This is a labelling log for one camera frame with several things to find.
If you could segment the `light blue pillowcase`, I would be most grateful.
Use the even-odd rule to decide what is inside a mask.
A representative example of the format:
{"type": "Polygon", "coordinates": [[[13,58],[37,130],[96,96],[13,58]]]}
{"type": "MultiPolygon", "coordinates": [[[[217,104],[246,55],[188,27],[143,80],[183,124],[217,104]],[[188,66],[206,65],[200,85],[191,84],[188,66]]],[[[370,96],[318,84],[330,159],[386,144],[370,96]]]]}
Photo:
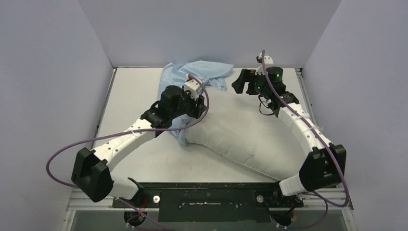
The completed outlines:
{"type": "MultiPolygon", "coordinates": [[[[186,64],[169,63],[162,70],[157,99],[161,99],[167,87],[177,86],[191,92],[193,99],[202,96],[207,100],[208,97],[227,91],[226,78],[232,74],[233,68],[232,64],[203,60],[186,64]]],[[[210,102],[209,109],[203,110],[204,119],[198,123],[197,119],[186,114],[173,119],[171,128],[176,130],[170,131],[170,134],[183,146],[202,144],[208,138],[209,129],[216,124],[214,119],[219,118],[214,114],[216,103],[210,102]]]]}

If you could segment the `white pillow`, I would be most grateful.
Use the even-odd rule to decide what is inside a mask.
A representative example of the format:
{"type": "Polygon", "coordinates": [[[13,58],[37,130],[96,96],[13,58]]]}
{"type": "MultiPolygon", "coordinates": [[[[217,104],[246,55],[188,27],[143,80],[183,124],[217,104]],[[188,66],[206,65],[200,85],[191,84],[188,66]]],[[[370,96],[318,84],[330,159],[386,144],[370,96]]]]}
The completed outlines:
{"type": "Polygon", "coordinates": [[[186,144],[199,144],[225,159],[275,180],[296,175],[306,158],[289,128],[275,116],[262,115],[255,96],[207,87],[205,118],[185,129],[186,144]]]}

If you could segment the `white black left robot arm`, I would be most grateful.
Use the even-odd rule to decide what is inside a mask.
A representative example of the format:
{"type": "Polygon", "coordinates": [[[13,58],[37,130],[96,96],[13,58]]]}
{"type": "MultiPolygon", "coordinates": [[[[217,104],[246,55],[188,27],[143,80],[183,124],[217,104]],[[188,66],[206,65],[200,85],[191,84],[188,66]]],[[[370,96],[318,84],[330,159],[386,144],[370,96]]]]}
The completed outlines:
{"type": "Polygon", "coordinates": [[[93,148],[83,148],[76,154],[72,182],[93,202],[107,196],[121,197],[132,207],[140,206],[144,194],[135,180],[113,179],[112,170],[142,144],[158,137],[172,126],[175,118],[187,115],[198,119],[207,109],[202,87],[190,80],[183,87],[167,86],[156,101],[126,133],[93,148]]]}

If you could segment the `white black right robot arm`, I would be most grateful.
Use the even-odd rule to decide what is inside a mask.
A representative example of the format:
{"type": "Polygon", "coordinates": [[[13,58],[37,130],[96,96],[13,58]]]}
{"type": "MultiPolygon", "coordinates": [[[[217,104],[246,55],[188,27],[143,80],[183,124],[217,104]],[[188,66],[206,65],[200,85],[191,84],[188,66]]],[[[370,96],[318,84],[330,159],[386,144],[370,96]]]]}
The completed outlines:
{"type": "Polygon", "coordinates": [[[324,137],[314,126],[297,97],[283,83],[283,69],[268,67],[267,75],[243,69],[232,83],[237,94],[258,95],[266,99],[267,108],[280,119],[300,143],[306,159],[299,172],[279,182],[272,193],[273,202],[284,206],[292,195],[336,186],[345,170],[346,150],[324,137]]]}

